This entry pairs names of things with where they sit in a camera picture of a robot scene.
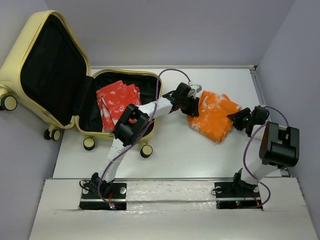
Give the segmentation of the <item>orange cloth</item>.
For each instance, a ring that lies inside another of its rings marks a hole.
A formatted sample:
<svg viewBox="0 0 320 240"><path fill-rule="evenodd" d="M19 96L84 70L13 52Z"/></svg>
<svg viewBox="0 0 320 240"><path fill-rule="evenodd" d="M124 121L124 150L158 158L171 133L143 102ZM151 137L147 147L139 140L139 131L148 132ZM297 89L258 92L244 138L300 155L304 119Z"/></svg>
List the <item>orange cloth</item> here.
<svg viewBox="0 0 320 240"><path fill-rule="evenodd" d="M198 104L198 117L187 116L190 127L215 143L221 143L233 127L228 115L238 113L242 107L227 95L203 91Z"/></svg>

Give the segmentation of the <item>red cloth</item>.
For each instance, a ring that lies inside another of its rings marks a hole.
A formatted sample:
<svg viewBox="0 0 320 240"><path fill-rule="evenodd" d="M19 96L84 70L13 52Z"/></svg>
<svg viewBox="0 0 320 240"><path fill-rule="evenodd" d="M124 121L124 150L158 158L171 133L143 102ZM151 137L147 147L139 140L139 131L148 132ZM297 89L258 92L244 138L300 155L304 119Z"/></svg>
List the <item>red cloth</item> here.
<svg viewBox="0 0 320 240"><path fill-rule="evenodd" d="M127 85L122 80L96 91L97 104L102 120L102 132L111 133L126 107L140 106L140 89L135 84Z"/></svg>

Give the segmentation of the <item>yellow suitcase with black lining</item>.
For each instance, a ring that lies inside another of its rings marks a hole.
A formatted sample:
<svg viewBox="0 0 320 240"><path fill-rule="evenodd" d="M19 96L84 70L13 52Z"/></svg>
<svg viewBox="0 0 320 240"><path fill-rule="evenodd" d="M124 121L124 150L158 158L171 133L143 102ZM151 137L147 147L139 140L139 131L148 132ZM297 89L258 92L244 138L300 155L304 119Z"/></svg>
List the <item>yellow suitcase with black lining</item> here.
<svg viewBox="0 0 320 240"><path fill-rule="evenodd" d="M135 85L143 104L162 93L162 82L148 71L103 69L91 72L89 59L64 16L47 10L34 13L24 25L0 69L0 108L22 104L48 128L46 140L60 139L61 130L77 127L90 151L95 140L112 140L103 132L96 92L117 81Z"/></svg>

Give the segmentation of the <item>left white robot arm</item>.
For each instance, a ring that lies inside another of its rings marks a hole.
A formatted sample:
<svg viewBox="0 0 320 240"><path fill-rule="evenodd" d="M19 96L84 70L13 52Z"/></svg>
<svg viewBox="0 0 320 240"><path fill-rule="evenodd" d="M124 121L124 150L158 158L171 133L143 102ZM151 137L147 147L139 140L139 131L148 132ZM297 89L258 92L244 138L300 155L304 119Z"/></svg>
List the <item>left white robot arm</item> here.
<svg viewBox="0 0 320 240"><path fill-rule="evenodd" d="M187 116L199 116L199 97L202 90L199 84L181 82L159 99L136 106L129 104L115 125L115 134L111 148L106 157L107 165L101 173L94 173L91 177L93 191L97 196L104 198L110 194L117 169L126 152L137 144L143 137L152 121L162 115L181 110Z"/></svg>

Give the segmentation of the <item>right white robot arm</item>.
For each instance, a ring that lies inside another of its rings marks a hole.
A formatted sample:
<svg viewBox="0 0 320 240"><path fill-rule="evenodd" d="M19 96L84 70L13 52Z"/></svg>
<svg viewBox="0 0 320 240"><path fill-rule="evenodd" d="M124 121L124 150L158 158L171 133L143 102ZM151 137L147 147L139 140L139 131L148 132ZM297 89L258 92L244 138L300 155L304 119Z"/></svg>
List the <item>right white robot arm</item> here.
<svg viewBox="0 0 320 240"><path fill-rule="evenodd" d="M286 126L269 121L269 110L279 113ZM230 183L230 190L235 196L242 196L248 190L253 191L260 181L270 173L296 166L300 157L300 130L289 125L285 115L278 109L258 105L253 110L245 108L227 115L233 126L245 130L249 141L244 149L243 168L236 172ZM253 139L260 140L258 157L247 164L246 157Z"/></svg>

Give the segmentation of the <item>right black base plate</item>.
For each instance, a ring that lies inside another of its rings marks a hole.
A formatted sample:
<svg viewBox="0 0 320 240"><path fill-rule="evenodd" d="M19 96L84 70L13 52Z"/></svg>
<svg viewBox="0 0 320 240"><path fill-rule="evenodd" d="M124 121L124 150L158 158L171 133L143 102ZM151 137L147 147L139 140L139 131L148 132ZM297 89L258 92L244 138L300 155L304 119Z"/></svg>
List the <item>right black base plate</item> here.
<svg viewBox="0 0 320 240"><path fill-rule="evenodd" d="M262 209L260 192L236 187L231 181L218 181L210 192L216 199L218 210Z"/></svg>

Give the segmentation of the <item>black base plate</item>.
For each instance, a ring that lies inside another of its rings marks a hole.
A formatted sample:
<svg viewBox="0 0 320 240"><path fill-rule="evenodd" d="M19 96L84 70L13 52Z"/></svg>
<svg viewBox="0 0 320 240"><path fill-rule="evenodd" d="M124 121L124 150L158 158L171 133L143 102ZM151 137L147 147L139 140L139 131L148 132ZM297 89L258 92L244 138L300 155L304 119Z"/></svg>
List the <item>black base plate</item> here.
<svg viewBox="0 0 320 240"><path fill-rule="evenodd" d="M81 197L79 208L88 211L125 211L127 209L127 183L115 182L107 193L101 191L98 195L97 189L88 180L79 182Z"/></svg>
<svg viewBox="0 0 320 240"><path fill-rule="evenodd" d="M262 209L260 192L236 187L231 181L218 181L210 192L216 199L218 210Z"/></svg>

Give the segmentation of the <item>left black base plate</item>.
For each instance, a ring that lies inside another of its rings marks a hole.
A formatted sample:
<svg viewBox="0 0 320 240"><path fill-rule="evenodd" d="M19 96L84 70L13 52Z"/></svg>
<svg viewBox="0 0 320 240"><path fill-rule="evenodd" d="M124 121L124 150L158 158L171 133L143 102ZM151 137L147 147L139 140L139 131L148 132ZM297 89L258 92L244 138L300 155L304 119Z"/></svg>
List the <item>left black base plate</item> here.
<svg viewBox="0 0 320 240"><path fill-rule="evenodd" d="M115 182L107 193L101 191L98 195L97 189L88 180L79 182L81 197L79 208L88 211L125 211L127 209L127 183Z"/></svg>

